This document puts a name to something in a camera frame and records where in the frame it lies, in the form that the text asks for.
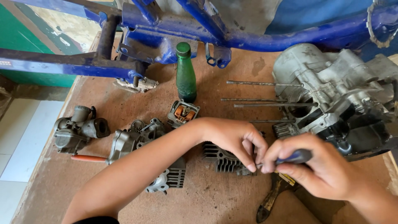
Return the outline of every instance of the white tile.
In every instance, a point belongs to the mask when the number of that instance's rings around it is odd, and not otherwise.
[[[0,224],[10,224],[27,183],[0,181]]]
[[[0,121],[0,154],[11,155],[40,101],[14,99]]]
[[[3,173],[8,161],[10,160],[11,155],[0,154],[0,176]]]
[[[40,102],[0,181],[29,180],[63,104],[60,101]]]

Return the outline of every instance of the black sleeve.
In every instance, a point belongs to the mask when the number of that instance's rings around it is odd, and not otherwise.
[[[110,216],[97,216],[77,221],[74,224],[119,224],[119,221]]]

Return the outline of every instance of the oil stain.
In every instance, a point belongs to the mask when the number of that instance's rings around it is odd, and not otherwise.
[[[255,61],[253,63],[253,69],[252,69],[252,75],[254,77],[258,76],[258,73],[263,70],[263,68],[265,67],[265,61],[262,57],[260,57],[260,60]]]

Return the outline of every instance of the green wall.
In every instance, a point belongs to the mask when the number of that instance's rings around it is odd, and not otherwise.
[[[0,48],[53,54],[29,29],[0,4]],[[71,87],[76,76],[1,70],[0,74],[18,84]]]

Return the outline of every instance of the blue screwdriver handle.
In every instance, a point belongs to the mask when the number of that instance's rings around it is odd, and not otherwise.
[[[275,162],[276,165],[279,165],[281,163],[287,162],[287,163],[294,163],[294,164],[299,164],[299,163],[306,163],[308,160],[312,158],[312,152],[308,149],[298,149],[293,152],[291,156],[289,156],[286,159],[280,159],[278,158]]]

